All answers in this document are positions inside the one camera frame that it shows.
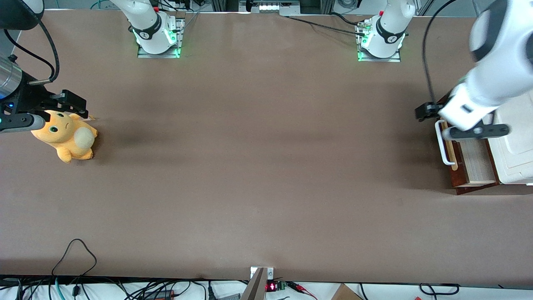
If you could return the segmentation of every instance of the power cord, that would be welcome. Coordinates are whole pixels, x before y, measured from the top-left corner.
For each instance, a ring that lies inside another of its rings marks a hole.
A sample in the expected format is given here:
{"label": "power cord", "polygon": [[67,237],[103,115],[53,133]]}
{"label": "power cord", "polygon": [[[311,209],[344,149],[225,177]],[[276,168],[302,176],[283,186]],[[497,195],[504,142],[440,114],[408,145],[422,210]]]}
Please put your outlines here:
{"label": "power cord", "polygon": [[202,285],[201,283],[197,283],[197,282],[194,282],[194,281],[191,281],[192,283],[198,285],[198,286],[201,286],[203,289],[204,289],[204,300],[207,300],[207,289],[204,287],[204,285]]}
{"label": "power cord", "polygon": [[435,14],[433,14],[433,16],[431,17],[430,21],[427,23],[427,26],[426,26],[426,30],[424,31],[424,38],[422,39],[422,64],[424,65],[424,73],[426,75],[426,80],[427,80],[427,89],[429,90],[430,92],[430,97],[431,97],[431,101],[433,103],[436,102],[435,100],[435,93],[433,92],[433,84],[431,83],[431,76],[430,76],[430,72],[429,72],[429,69],[427,67],[427,60],[426,60],[426,40],[427,40],[427,33],[429,32],[430,30],[430,27],[431,27],[431,24],[433,24],[433,21],[435,20],[435,18],[437,17],[437,15],[439,14],[439,12],[441,12],[444,8],[446,8],[446,6],[452,4],[453,2],[455,2],[457,0],[449,0],[448,2],[446,2],[443,6],[441,6],[436,12]]}
{"label": "power cord", "polygon": [[335,27],[330,27],[330,26],[318,24],[318,23],[315,23],[315,22],[307,21],[307,20],[302,20],[302,19],[297,19],[297,18],[292,18],[292,17],[285,17],[285,18],[288,18],[288,19],[291,19],[291,20],[300,21],[300,22],[304,22],[304,23],[307,23],[307,24],[315,25],[315,26],[319,26],[319,27],[326,28],[326,29],[329,29],[329,30],[335,30],[335,31],[340,31],[340,32],[349,33],[349,34],[355,34],[355,35],[359,35],[359,36],[364,36],[365,35],[364,33],[359,33],[359,32],[355,32],[355,31],[339,29],[339,28],[335,28]]}
{"label": "power cord", "polygon": [[[79,287],[78,287],[78,281],[81,277],[85,276],[85,274],[87,274],[90,270],[92,270],[94,267],[96,267],[96,264],[98,263],[98,260],[96,259],[96,256],[94,255],[94,253],[92,253],[89,248],[87,247],[87,245],[85,244],[85,242],[82,240],[82,239],[73,239],[70,241],[70,243],[68,243],[67,245],[67,248],[65,249],[65,252],[63,253],[63,256],[61,256],[61,259],[58,261],[58,263],[55,264],[54,268],[52,269],[52,277],[56,277],[56,275],[54,274],[54,271],[55,269],[63,262],[63,259],[65,258],[65,256],[67,255],[68,253],[68,250],[70,249],[70,246],[72,246],[72,244],[75,242],[75,241],[79,241],[80,243],[82,243],[83,247],[85,248],[85,250],[87,251],[87,253],[89,253],[93,259],[94,259],[94,263],[93,265],[87,269],[87,271],[83,272],[82,274],[80,274],[79,276],[77,276],[73,281],[76,281],[73,289],[72,289],[72,296],[74,297],[74,299],[76,299],[76,296],[79,295]],[[87,292],[85,291],[85,287],[83,286],[83,282],[81,283],[82,285],[82,291],[83,293],[85,294],[85,297],[87,298],[87,300],[91,300],[87,294]],[[61,290],[59,289],[59,284],[58,284],[58,279],[57,277],[55,278],[55,287],[56,289],[58,290],[58,294],[59,296],[61,297],[61,300],[65,300],[65,298],[63,297],[63,294],[61,293]]]}
{"label": "power cord", "polygon": [[39,26],[41,27],[41,29],[43,30],[44,34],[46,35],[46,39],[48,39],[48,42],[50,43],[50,47],[52,48],[52,52],[54,54],[54,59],[55,59],[55,72],[54,74],[52,74],[49,78],[48,78],[48,81],[49,82],[53,82],[54,80],[56,80],[56,78],[58,78],[59,76],[59,56],[58,56],[58,51],[57,49],[55,48],[55,44],[54,44],[54,41],[52,40],[52,37],[50,36],[50,33],[48,32],[48,29],[46,29],[46,26],[44,26],[43,22],[41,21],[41,19],[35,14],[35,12],[33,12],[33,10],[23,1],[23,0],[18,0],[18,2],[29,12],[29,14],[37,21],[37,23],[39,24]]}
{"label": "power cord", "polygon": [[13,44],[15,47],[17,47],[18,49],[24,51],[25,53],[29,54],[30,56],[32,56],[32,57],[34,57],[34,58],[36,58],[36,59],[38,59],[38,60],[44,62],[44,63],[50,68],[50,71],[51,71],[51,73],[50,73],[50,77],[54,76],[54,74],[55,74],[55,68],[54,68],[54,66],[52,66],[51,63],[49,63],[46,59],[44,59],[44,58],[38,56],[37,54],[35,54],[35,53],[29,51],[28,49],[24,48],[23,46],[19,45],[19,44],[13,39],[13,37],[11,37],[11,35],[9,34],[9,31],[7,31],[7,29],[4,29],[4,34],[5,34],[5,36],[7,37],[7,39],[11,42],[11,44]]}
{"label": "power cord", "polygon": [[366,294],[365,294],[365,289],[363,288],[363,284],[362,284],[362,282],[359,283],[359,286],[361,287],[361,294],[363,294],[363,298],[364,298],[365,300],[368,300],[368,298],[367,298],[367,296],[366,296]]}
{"label": "power cord", "polygon": [[314,298],[314,300],[318,300],[318,298],[316,298],[315,295],[313,295],[311,292],[309,292],[306,288],[302,287],[298,283],[295,283],[295,282],[292,282],[292,281],[286,281],[286,283],[287,283],[288,287],[290,287],[291,289],[295,290],[296,292],[304,294],[304,295],[311,296],[311,297]]}
{"label": "power cord", "polygon": [[207,282],[207,290],[209,291],[209,300],[217,300],[213,288],[211,287],[211,280]]}
{"label": "power cord", "polygon": [[341,15],[340,13],[337,13],[337,12],[334,12],[332,11],[331,12],[332,15],[336,15],[337,17],[341,18],[344,22],[350,24],[350,25],[354,25],[354,26],[357,26],[357,24],[361,23],[361,22],[364,22],[364,20],[361,20],[359,22],[352,22],[350,20],[348,20],[347,18],[345,18],[343,15]]}
{"label": "power cord", "polygon": [[[418,288],[420,289],[421,292],[423,292],[424,294],[428,295],[428,296],[433,296],[435,300],[438,300],[437,299],[437,296],[451,296],[451,295],[455,295],[456,293],[459,292],[459,285],[451,285],[453,287],[455,287],[456,289],[452,292],[449,292],[449,293],[436,293],[435,290],[433,289],[433,287],[429,284],[429,283],[420,283],[418,285]],[[423,287],[428,287],[430,289],[431,292],[427,292],[423,289]]]}

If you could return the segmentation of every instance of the white floor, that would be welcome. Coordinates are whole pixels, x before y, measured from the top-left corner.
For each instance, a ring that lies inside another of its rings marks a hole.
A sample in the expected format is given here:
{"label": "white floor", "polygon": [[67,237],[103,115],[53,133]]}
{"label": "white floor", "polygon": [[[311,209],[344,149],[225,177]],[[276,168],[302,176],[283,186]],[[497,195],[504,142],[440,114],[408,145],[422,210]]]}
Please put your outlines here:
{"label": "white floor", "polygon": [[[200,282],[207,287],[207,282]],[[309,292],[313,293],[318,300],[330,300],[339,283],[316,283],[299,282]],[[128,283],[125,288],[128,292],[133,292],[144,287],[146,284]],[[180,282],[174,286],[175,293],[180,293],[187,287],[187,282]],[[356,294],[361,295],[359,285],[356,283],[347,284]],[[73,285],[60,286],[65,300],[72,300]],[[213,292],[217,298],[227,297],[242,293],[246,286],[238,281],[212,281]],[[126,295],[116,285],[110,283],[94,283],[85,285],[85,289],[90,300],[124,300]],[[422,300],[434,300],[432,296],[421,293],[416,285],[375,285],[365,284],[365,293],[368,300],[414,300],[420,297]],[[447,293],[455,288],[435,287],[437,292]],[[51,288],[52,300],[61,300],[54,286]],[[10,288],[0,291],[0,299],[15,299],[17,288]],[[266,294],[266,300],[279,300],[290,297],[288,300],[313,300],[310,296],[296,293],[291,289],[277,291]],[[49,300],[48,286],[39,287],[34,294],[34,300]],[[86,300],[83,292],[77,297],[78,300]],[[191,285],[190,288],[178,300],[202,300],[204,290],[198,285]],[[438,300],[530,300],[533,299],[533,290],[495,289],[495,288],[461,288],[459,293],[453,296],[438,296]]]}

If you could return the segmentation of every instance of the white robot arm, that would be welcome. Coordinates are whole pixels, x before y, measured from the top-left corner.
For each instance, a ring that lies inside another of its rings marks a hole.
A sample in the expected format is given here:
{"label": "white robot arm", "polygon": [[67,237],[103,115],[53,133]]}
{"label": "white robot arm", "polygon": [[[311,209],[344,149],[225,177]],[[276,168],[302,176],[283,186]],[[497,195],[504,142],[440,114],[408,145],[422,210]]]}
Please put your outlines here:
{"label": "white robot arm", "polygon": [[393,56],[405,38],[405,30],[415,11],[413,0],[388,0],[383,14],[370,19],[371,30],[361,47],[378,58]]}
{"label": "white robot arm", "polygon": [[176,18],[155,12],[150,0],[111,0],[126,15],[137,42],[149,54],[160,54],[177,42]]}
{"label": "white robot arm", "polygon": [[533,89],[533,2],[496,0],[474,23],[470,50],[476,66],[438,112],[462,131]]}

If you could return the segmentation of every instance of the mounting plate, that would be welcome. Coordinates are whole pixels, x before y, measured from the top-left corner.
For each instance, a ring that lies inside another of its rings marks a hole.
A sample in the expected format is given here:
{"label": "mounting plate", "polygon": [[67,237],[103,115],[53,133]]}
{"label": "mounting plate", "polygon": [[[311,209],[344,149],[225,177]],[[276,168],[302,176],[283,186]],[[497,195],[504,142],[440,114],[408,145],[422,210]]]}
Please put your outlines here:
{"label": "mounting plate", "polygon": [[168,32],[168,38],[175,39],[176,43],[172,45],[170,48],[168,48],[167,51],[160,53],[160,54],[149,54],[141,46],[139,45],[139,49],[137,51],[137,57],[138,58],[180,58],[181,55],[181,43],[183,42],[183,29],[185,27],[185,19],[184,18],[176,18],[174,16],[169,16],[170,18],[174,18],[176,20],[175,24],[174,22],[171,23],[170,30],[177,30],[177,33],[173,33],[171,31]]}
{"label": "mounting plate", "polygon": [[267,272],[267,279],[272,280],[274,279],[274,267],[251,267],[250,268],[250,279],[254,276],[255,271],[257,271],[257,268],[266,268]]}

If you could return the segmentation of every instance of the black cable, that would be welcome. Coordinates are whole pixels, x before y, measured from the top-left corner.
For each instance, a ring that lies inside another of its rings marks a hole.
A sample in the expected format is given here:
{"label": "black cable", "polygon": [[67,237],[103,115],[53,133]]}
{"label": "black cable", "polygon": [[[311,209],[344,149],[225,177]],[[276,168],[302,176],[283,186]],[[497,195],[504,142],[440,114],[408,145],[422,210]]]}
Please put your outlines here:
{"label": "black cable", "polygon": [[[437,296],[451,296],[451,295],[455,295],[456,293],[459,292],[459,285],[452,285],[453,287],[456,288],[456,290],[452,291],[452,292],[449,292],[449,293],[436,293],[435,290],[433,289],[433,287],[429,284],[429,283],[420,283],[418,285],[418,288],[420,289],[421,292],[423,292],[424,294],[428,295],[428,296],[433,296],[435,298],[435,300],[438,300],[437,299]],[[431,290],[431,292],[427,292],[423,289],[423,287],[429,287],[429,289]]]}
{"label": "black cable", "polygon": [[364,20],[363,20],[363,21],[359,21],[359,22],[352,22],[352,21],[348,20],[347,18],[345,18],[345,17],[344,17],[343,15],[341,15],[340,13],[336,13],[336,12],[334,12],[334,11],[332,11],[330,14],[332,14],[332,15],[336,15],[337,17],[341,18],[344,22],[346,22],[346,23],[348,23],[348,24],[350,24],[350,25],[354,25],[354,26],[357,26],[357,24],[359,24],[359,23],[361,23],[361,22],[364,22]]}
{"label": "black cable", "polygon": [[28,297],[27,300],[32,300],[33,299],[33,294],[35,293],[35,291],[37,290],[37,288],[41,285],[41,283],[43,281],[44,281],[44,279],[39,280],[39,283],[35,286],[35,289],[34,290],[30,289],[30,296]]}
{"label": "black cable", "polygon": [[194,282],[194,281],[191,281],[191,282],[204,288],[204,292],[205,292],[204,293],[204,300],[207,300],[207,289],[204,287],[204,285],[201,285],[201,284],[199,284],[197,282]]}
{"label": "black cable", "polygon": [[43,22],[41,21],[41,19],[35,14],[35,12],[33,12],[33,10],[31,10],[31,8],[23,1],[23,0],[18,0],[19,3],[26,8],[26,10],[31,14],[31,16],[37,21],[37,23],[39,23],[39,26],[41,27],[41,29],[43,30],[44,34],[46,35],[46,38],[48,39],[48,42],[50,43],[50,47],[52,48],[52,52],[54,53],[54,60],[55,60],[55,72],[52,76],[50,76],[50,78],[48,78],[48,80],[50,82],[53,82],[56,78],[58,78],[59,76],[59,56],[58,56],[58,51],[57,49],[55,48],[55,44],[54,44],[54,41],[52,40],[52,37],[50,36],[50,33],[48,32],[48,29],[46,29],[46,26],[44,26]]}
{"label": "black cable", "polygon": [[13,44],[15,47],[17,47],[18,49],[26,52],[27,54],[29,54],[30,56],[44,62],[48,67],[50,67],[50,70],[51,70],[51,73],[50,73],[50,77],[54,76],[55,74],[55,68],[54,66],[52,66],[51,63],[49,63],[46,59],[38,56],[37,54],[29,51],[28,49],[24,48],[23,46],[19,45],[12,37],[11,35],[9,34],[9,31],[7,31],[7,29],[4,29],[4,34],[5,36],[7,37],[7,39],[11,42],[11,44]]}
{"label": "black cable", "polygon": [[318,23],[315,23],[315,22],[306,21],[306,20],[302,20],[302,19],[296,19],[296,18],[291,18],[291,17],[286,17],[286,18],[291,19],[291,20],[304,22],[304,23],[311,24],[311,25],[315,25],[315,26],[319,26],[319,27],[323,27],[323,28],[326,28],[326,29],[329,29],[329,30],[335,30],[335,31],[340,31],[340,32],[349,33],[349,34],[355,34],[355,35],[359,35],[359,36],[364,36],[365,35],[364,33],[359,33],[359,32],[355,32],[355,31],[339,29],[339,28],[335,28],[335,27],[330,27],[330,26],[326,26],[326,25],[322,25],[322,24],[318,24]]}
{"label": "black cable", "polygon": [[68,243],[68,246],[67,246],[67,248],[65,249],[65,252],[63,253],[63,256],[61,256],[61,259],[58,261],[58,263],[55,264],[54,268],[52,269],[52,276],[56,276],[56,275],[54,274],[55,268],[57,268],[57,267],[59,266],[59,264],[61,264],[61,262],[63,262],[63,259],[64,259],[65,256],[67,255],[68,250],[70,249],[70,246],[71,246],[72,243],[74,243],[75,241],[79,241],[79,242],[81,242],[81,243],[83,244],[83,247],[85,247],[85,250],[87,250],[87,253],[89,253],[89,254],[93,257],[93,259],[94,259],[94,264],[93,264],[93,265],[92,265],[87,271],[83,272],[83,273],[82,273],[80,276],[78,276],[78,277],[85,276],[85,274],[87,274],[90,270],[92,270],[92,269],[96,266],[98,260],[96,259],[96,256],[95,256],[95,255],[89,250],[89,248],[87,247],[87,245],[85,244],[85,242],[84,242],[82,239],[73,239],[73,240],[70,241],[70,243]]}
{"label": "black cable", "polygon": [[185,293],[190,287],[191,287],[191,282],[189,281],[189,285],[181,293],[177,294],[175,297],[183,295],[183,293]]}
{"label": "black cable", "polygon": [[431,83],[430,72],[429,72],[429,69],[428,69],[428,67],[427,67],[427,60],[426,60],[426,40],[427,40],[427,33],[428,33],[428,31],[430,30],[431,24],[433,23],[433,21],[434,21],[435,18],[437,17],[437,14],[439,14],[439,12],[441,12],[446,6],[450,5],[451,3],[455,2],[455,1],[457,1],[457,0],[449,0],[448,2],[446,2],[443,6],[441,6],[441,7],[435,12],[435,14],[431,17],[430,21],[427,23],[426,30],[425,30],[425,32],[424,32],[424,38],[422,39],[422,64],[424,65],[424,73],[426,74],[427,89],[428,89],[429,92],[430,92],[431,101],[432,101],[433,103],[436,102],[436,100],[435,100],[435,93],[433,92],[433,84]]}
{"label": "black cable", "polygon": [[363,289],[363,284],[361,282],[359,283],[359,286],[361,287],[361,294],[363,294],[363,298],[365,300],[368,300],[368,298],[367,298],[367,296],[365,294],[365,289]]}
{"label": "black cable", "polygon": [[87,294],[87,291],[85,290],[85,286],[83,285],[83,282],[81,283],[81,286],[82,286],[83,294],[85,294],[85,298],[87,298],[87,300],[91,300],[89,298],[89,295]]}
{"label": "black cable", "polygon": [[52,292],[50,291],[50,285],[52,284],[53,276],[48,279],[48,299],[52,300]]}

